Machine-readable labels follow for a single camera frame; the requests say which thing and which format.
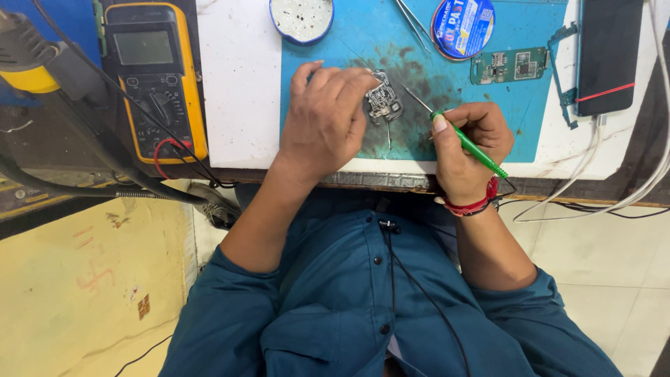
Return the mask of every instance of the tiled floor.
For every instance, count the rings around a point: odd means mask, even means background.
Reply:
[[[532,204],[509,203],[500,215],[533,262],[556,279],[570,318],[624,376],[648,376],[670,335],[670,213],[512,222]],[[657,211],[629,207],[619,213]],[[524,219],[579,214],[550,204]]]

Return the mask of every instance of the dark stain on mat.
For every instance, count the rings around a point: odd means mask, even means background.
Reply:
[[[376,56],[360,54],[360,59],[350,60],[346,66],[366,66],[384,70],[393,90],[396,92],[405,113],[390,124],[391,150],[389,151],[389,134],[387,123],[380,119],[378,125],[373,124],[368,116],[370,106],[363,101],[363,110],[368,117],[368,126],[363,145],[357,157],[397,160],[403,154],[410,153],[417,161],[434,161],[437,158],[435,147],[429,139],[431,127],[429,113],[403,89],[405,85],[421,98],[434,111],[453,109],[463,102],[461,88],[454,88],[449,72],[443,64],[424,66],[413,58],[413,46],[377,46]]]

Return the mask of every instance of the blue silicone repair mat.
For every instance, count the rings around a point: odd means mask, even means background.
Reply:
[[[405,0],[405,4],[430,30],[439,1]],[[546,47],[563,25],[567,0],[493,1],[496,25],[483,52]],[[544,116],[551,67],[538,80],[473,85],[470,59],[448,60],[438,51],[429,54],[402,16],[394,0],[334,0],[334,22],[328,35],[312,47],[283,42],[281,55],[281,127],[289,106],[289,83],[303,62],[324,59],[324,66],[370,66],[389,75],[405,113],[390,123],[368,122],[363,147],[357,157],[390,160],[436,160],[428,140],[431,123],[426,110],[400,86],[406,85],[433,110],[451,109],[462,103],[494,101],[502,109],[516,142],[506,162],[532,162],[537,151]]]

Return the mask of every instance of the fingernail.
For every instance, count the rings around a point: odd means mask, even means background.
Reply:
[[[433,124],[433,135],[436,133],[440,133],[447,129],[447,122],[444,120],[444,118],[438,119],[434,124]]]

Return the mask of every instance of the shoe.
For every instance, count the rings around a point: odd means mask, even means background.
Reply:
[[[205,205],[194,205],[193,207],[205,215],[209,224],[217,229],[229,230],[242,215],[239,207],[207,184],[192,182],[186,192],[209,201]]]

